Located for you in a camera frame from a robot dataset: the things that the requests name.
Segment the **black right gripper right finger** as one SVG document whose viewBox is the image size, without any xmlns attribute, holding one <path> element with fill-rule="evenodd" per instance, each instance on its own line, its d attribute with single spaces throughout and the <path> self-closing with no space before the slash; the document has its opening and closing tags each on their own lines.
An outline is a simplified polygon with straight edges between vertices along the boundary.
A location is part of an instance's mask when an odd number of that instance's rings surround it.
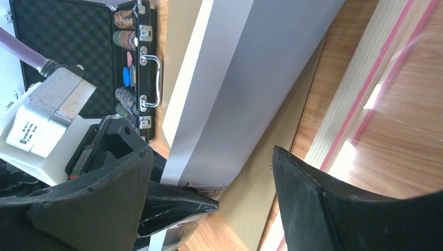
<svg viewBox="0 0 443 251">
<path fill-rule="evenodd" d="M 442 192 L 396 199 L 343 182 L 273 149 L 289 250 L 442 250 Z"/>
</svg>

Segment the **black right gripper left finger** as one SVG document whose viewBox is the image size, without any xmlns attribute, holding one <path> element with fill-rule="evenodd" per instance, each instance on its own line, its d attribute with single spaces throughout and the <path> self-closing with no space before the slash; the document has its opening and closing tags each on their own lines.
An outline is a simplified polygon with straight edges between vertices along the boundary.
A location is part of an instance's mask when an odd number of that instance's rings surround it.
<svg viewBox="0 0 443 251">
<path fill-rule="evenodd" d="M 132 250 L 153 150 L 26 197 L 1 199 L 1 250 Z"/>
</svg>

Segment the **wooden picture frame pink inlay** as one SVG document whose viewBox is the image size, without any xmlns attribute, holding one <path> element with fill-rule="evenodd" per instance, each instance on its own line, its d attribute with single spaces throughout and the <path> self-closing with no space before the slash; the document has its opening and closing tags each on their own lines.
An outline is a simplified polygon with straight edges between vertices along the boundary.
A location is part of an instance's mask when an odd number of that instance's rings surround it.
<svg viewBox="0 0 443 251">
<path fill-rule="evenodd" d="M 442 250 L 442 1 L 380 1 L 262 250 Z"/>
</svg>

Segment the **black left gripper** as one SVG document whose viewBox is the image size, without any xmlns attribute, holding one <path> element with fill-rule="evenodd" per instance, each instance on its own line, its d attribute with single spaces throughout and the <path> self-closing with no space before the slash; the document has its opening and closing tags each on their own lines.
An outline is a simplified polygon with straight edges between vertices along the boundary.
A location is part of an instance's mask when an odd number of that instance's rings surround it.
<svg viewBox="0 0 443 251">
<path fill-rule="evenodd" d="M 218 201 L 196 190 L 163 185 L 166 160 L 148 148 L 124 119 L 92 125 L 63 170 L 68 180 L 50 187 L 1 158 L 2 198 L 132 198 L 146 195 L 137 234 L 151 236 L 191 217 L 216 212 Z"/>
</svg>

